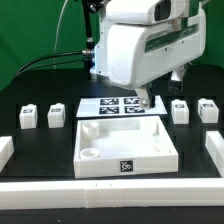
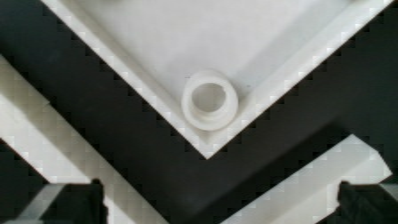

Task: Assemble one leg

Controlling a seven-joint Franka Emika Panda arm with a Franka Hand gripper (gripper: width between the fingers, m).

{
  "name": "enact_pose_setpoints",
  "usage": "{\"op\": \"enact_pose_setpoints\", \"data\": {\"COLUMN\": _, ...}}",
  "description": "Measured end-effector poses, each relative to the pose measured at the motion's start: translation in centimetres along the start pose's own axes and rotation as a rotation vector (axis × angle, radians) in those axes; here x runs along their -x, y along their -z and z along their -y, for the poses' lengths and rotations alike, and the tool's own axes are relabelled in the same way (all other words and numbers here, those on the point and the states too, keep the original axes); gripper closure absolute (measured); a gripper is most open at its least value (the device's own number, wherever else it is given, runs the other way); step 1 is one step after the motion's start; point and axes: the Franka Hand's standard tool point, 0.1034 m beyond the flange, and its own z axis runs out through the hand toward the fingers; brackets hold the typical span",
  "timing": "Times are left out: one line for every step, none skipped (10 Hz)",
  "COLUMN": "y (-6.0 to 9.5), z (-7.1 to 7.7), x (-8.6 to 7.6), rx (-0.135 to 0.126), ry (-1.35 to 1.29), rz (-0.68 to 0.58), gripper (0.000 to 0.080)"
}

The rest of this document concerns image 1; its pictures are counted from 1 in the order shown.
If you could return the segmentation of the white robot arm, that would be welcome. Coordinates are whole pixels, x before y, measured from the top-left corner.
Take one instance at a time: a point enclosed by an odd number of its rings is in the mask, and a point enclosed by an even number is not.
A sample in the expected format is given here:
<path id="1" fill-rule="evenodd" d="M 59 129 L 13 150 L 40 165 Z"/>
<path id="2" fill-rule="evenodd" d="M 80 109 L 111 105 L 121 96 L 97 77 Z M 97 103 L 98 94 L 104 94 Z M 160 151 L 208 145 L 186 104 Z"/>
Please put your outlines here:
<path id="1" fill-rule="evenodd" d="M 191 0 L 100 0 L 100 40 L 91 73 L 134 90 L 140 107 L 153 106 L 151 82 L 171 73 L 183 79 L 186 64 L 206 42 L 202 3 Z"/>

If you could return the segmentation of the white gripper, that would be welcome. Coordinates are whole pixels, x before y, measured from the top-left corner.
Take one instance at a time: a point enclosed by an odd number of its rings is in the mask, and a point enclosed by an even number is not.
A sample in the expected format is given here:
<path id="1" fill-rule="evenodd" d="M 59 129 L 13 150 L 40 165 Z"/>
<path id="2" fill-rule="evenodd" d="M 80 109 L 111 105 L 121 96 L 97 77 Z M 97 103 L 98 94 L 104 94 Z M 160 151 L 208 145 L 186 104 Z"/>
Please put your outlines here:
<path id="1" fill-rule="evenodd" d="M 147 89 L 141 86 L 173 70 L 168 90 L 180 92 L 184 76 L 182 65 L 200 57 L 205 49 L 203 9 L 188 19 L 182 31 L 172 32 L 170 28 L 169 22 L 153 26 L 116 24 L 108 33 L 109 79 L 122 88 L 136 89 L 143 110 L 150 109 L 150 98 Z"/>

